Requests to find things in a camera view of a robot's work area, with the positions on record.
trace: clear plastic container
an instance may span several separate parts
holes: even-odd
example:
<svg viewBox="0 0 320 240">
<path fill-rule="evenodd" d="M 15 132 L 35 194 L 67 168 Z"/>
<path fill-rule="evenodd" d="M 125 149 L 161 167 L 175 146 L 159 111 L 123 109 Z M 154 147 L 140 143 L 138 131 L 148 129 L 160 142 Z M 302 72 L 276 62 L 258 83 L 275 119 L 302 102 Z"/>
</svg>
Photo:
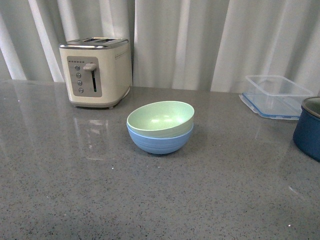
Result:
<svg viewBox="0 0 320 240">
<path fill-rule="evenodd" d="M 251 84 L 241 100 L 264 118 L 297 120 L 301 103 L 313 93 L 305 87 L 278 75 L 249 75 Z"/>
</svg>

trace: plastic container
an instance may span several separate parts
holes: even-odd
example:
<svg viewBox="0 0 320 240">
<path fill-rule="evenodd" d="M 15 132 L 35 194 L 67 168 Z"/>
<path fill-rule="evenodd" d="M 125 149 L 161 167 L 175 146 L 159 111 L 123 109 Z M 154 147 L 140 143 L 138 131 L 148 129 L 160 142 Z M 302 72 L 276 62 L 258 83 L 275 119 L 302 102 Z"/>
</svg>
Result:
<svg viewBox="0 0 320 240">
<path fill-rule="evenodd" d="M 169 138 L 155 138 L 140 135 L 134 132 L 127 124 L 127 129 L 133 142 L 139 148 L 151 154 L 169 154 L 177 151 L 187 143 L 191 136 L 193 128 L 194 124 L 192 124 L 191 129 L 187 133 L 180 136 Z"/>
<path fill-rule="evenodd" d="M 242 101 L 264 118 L 298 120 L 301 104 L 312 91 L 278 75 L 249 75 L 250 84 Z"/>
<path fill-rule="evenodd" d="M 302 152 L 320 161 L 320 97 L 305 99 L 301 108 L 293 141 Z"/>
</svg>

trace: toaster lever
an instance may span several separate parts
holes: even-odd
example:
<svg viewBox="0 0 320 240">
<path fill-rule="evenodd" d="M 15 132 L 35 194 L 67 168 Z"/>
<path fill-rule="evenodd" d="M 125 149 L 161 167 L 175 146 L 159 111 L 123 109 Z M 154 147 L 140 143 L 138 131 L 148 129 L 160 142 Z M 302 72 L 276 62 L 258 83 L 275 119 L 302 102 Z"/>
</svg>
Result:
<svg viewBox="0 0 320 240">
<path fill-rule="evenodd" d="M 96 68 L 97 68 L 96 64 L 87 63 L 86 65 L 84 65 L 83 70 L 92 72 L 92 71 L 96 70 Z"/>
</svg>

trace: pot rim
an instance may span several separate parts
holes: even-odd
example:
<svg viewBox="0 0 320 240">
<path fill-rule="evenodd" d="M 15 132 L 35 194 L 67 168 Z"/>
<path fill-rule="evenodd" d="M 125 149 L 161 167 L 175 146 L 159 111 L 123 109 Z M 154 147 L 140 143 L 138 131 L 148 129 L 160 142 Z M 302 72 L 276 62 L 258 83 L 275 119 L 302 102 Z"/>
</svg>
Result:
<svg viewBox="0 0 320 240">
<path fill-rule="evenodd" d="M 320 104 L 320 96 L 313 96 L 313 97 L 308 97 L 306 99 L 303 100 L 302 102 L 302 107 L 311 115 L 317 117 L 318 119 L 320 119 L 320 112 L 315 112 L 313 110 L 311 110 L 309 107 L 307 107 L 307 103 L 310 102 L 316 102 Z"/>
</svg>

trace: bowl rim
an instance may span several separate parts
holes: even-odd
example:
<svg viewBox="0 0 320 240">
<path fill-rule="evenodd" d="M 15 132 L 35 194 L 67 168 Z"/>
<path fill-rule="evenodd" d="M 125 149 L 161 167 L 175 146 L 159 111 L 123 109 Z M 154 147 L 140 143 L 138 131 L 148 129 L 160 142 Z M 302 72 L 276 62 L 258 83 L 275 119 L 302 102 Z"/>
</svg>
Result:
<svg viewBox="0 0 320 240">
<path fill-rule="evenodd" d="M 194 123 L 192 123 L 192 126 L 190 128 L 189 131 L 187 131 L 186 133 L 182 134 L 182 135 L 179 135 L 179 136 L 173 136 L 173 137 L 152 137 L 152 136 L 143 136 L 139 133 L 136 133 L 135 131 L 133 131 L 128 124 L 126 124 L 127 126 L 127 129 L 129 132 L 139 136 L 139 137 L 142 137 L 142 138 L 145 138 L 145 139 L 152 139 L 152 140 L 171 140 L 171 139 L 177 139 L 177 138 L 181 138 L 181 137 L 184 137 L 185 135 L 188 135 L 190 132 L 192 132 L 192 130 L 194 129 Z"/>
<path fill-rule="evenodd" d="M 137 128 L 137 127 L 134 127 L 132 126 L 130 123 L 129 123 L 129 118 L 130 116 L 135 113 L 136 111 L 138 111 L 139 109 L 141 108 L 144 108 L 146 106 L 150 106 L 150 105 L 155 105 L 155 104 L 159 104 L 159 103 L 181 103 L 181 104 L 184 104 L 186 106 L 189 106 L 191 107 L 192 109 L 192 115 L 184 122 L 180 123 L 179 125 L 176 125 L 176 126 L 172 126 L 172 127 L 166 127 L 166 128 L 161 128 L 161 129 L 156 129 L 156 130 L 151 130 L 151 129 L 142 129 L 142 128 Z M 188 122 L 190 119 L 192 119 L 195 115 L 195 109 L 193 106 L 191 106 L 189 103 L 186 103 L 184 101 L 156 101 L 156 102 L 152 102 L 152 103 L 149 103 L 149 104 L 146 104 L 146 105 L 143 105 L 143 106 L 140 106 L 138 107 L 137 109 L 135 109 L 134 111 L 132 111 L 128 117 L 126 118 L 126 124 L 130 126 L 130 128 L 134 129 L 134 130 L 138 130 L 138 131 L 143 131 L 143 132 L 158 132 L 158 131 L 163 131 L 163 130 L 170 130 L 170 129 L 173 129 L 173 128 L 176 128 L 186 122 Z"/>
<path fill-rule="evenodd" d="M 320 104 L 320 96 L 313 96 L 313 97 L 308 97 L 302 102 L 302 107 L 311 115 L 315 116 L 316 118 L 320 119 L 320 113 L 317 113 L 313 110 L 311 110 L 309 107 L 307 107 L 307 103 L 310 102 L 317 102 Z"/>
</svg>

